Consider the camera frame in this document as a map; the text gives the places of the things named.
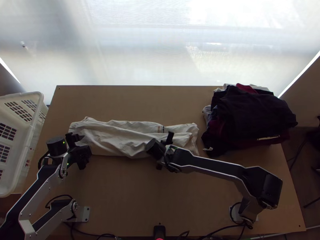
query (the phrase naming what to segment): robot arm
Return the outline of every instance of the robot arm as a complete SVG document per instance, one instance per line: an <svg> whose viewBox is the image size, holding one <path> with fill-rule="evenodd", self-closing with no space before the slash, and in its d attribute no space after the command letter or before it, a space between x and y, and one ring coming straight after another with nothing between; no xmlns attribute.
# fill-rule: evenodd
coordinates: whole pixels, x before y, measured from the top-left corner
<svg viewBox="0 0 320 240"><path fill-rule="evenodd" d="M44 158L44 165L37 174L37 180L21 196L6 215L5 222L0 227L1 239L46 239L61 222L87 222L90 209L78 206L75 199L55 200L50 210L34 224L30 218L44 200L45 196L63 182L67 176L67 169L77 163L80 170L86 167L92 155L89 146L76 146L80 140L78 134L66 134L47 142L48 155Z"/></svg>
<svg viewBox="0 0 320 240"><path fill-rule="evenodd" d="M146 145L147 153L157 160L158 169L164 166L176 173L200 172L234 182L243 195L238 209L239 218L249 225L265 208L277 208L282 189L282 180L277 176L259 166L245 168L239 164L194 156L189 150L171 145L172 138L173 133L169 133L166 142L152 139Z"/></svg>

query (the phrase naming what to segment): red fabric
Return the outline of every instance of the red fabric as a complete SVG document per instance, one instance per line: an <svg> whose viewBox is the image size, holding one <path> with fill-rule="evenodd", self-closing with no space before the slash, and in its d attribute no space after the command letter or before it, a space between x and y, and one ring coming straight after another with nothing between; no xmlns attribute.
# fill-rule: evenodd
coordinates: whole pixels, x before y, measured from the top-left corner
<svg viewBox="0 0 320 240"><path fill-rule="evenodd" d="M249 93L257 93L256 90L254 90L251 86L248 86L248 85L242 85L240 83L237 83L236 86L240 89L240 90L243 90L243 91L246 91L246 92L249 92Z"/></svg>
<svg viewBox="0 0 320 240"><path fill-rule="evenodd" d="M245 92L258 94L256 90L254 90L251 86L242 85L240 83L237 83L236 86ZM245 148L250 148L254 146L278 144L290 138L288 130L285 130L277 138L263 139L263 140L257 140L257 139L231 140L227 137L226 130L224 130L224 121L221 120L219 117L217 117L216 120L211 120L209 122L207 132L208 134L206 135L206 138L209 138L210 141L214 144L214 146L220 145L221 148L225 146L229 146L229 149L245 149Z"/></svg>

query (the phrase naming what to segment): wall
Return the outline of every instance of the wall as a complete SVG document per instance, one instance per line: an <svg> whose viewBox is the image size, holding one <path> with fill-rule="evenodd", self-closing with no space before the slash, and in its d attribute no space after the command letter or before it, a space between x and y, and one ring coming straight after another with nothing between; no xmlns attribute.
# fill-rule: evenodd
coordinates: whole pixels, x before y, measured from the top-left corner
<svg viewBox="0 0 320 240"><path fill-rule="evenodd" d="M21 84L0 64L0 96L25 92Z"/></svg>
<svg viewBox="0 0 320 240"><path fill-rule="evenodd" d="M320 58L314 62L296 80L296 82L280 97L285 100L296 114L298 126L316 127L320 115Z"/></svg>

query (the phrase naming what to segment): white garment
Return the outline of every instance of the white garment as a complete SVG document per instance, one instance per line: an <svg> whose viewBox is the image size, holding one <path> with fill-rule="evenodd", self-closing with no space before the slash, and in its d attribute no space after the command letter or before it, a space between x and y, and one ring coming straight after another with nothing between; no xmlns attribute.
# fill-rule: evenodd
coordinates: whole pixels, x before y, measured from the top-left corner
<svg viewBox="0 0 320 240"><path fill-rule="evenodd" d="M236 86L235 84L230 84L230 83L225 83L221 88L216 88L215 90L213 90L213 92L222 92L222 91L225 91L227 89L227 86ZM264 91L270 91L268 88L266 87L260 87L260 86L256 86L256 85L253 85L253 84L250 84L249 85L250 87L252 87L253 89L260 89L260 90L264 90Z"/></svg>
<svg viewBox="0 0 320 240"><path fill-rule="evenodd" d="M165 127L155 122L100 122L89 117L73 122L69 127L69 132L85 136L77 145L89 145L92 154L129 158L148 157L146 144L153 138L166 140L168 132L174 132L174 145L199 155L196 146L198 131L195 123Z"/></svg>

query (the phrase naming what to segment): black garment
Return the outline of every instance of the black garment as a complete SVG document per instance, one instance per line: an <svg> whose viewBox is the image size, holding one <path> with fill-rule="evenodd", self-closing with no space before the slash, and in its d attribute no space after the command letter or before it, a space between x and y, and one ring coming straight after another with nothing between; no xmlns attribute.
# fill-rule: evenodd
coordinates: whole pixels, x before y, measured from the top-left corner
<svg viewBox="0 0 320 240"><path fill-rule="evenodd" d="M248 93L235 86L229 86L225 96L217 100L217 106L230 139L274 136L298 124L285 101L273 95Z"/></svg>
<svg viewBox="0 0 320 240"><path fill-rule="evenodd" d="M218 104L219 99L220 99L220 98L223 98L223 97L227 94L230 86L231 86L231 85L228 85L227 88L226 88L226 90L224 90L224 91L215 92L215 93L213 94L213 97L212 97L212 100L211 100L211 110ZM272 95L272 96L273 96L273 92L269 92L269 91L261 90L261 89L255 89L255 88L254 88L254 90L255 90L258 94L267 94L267 95Z"/></svg>

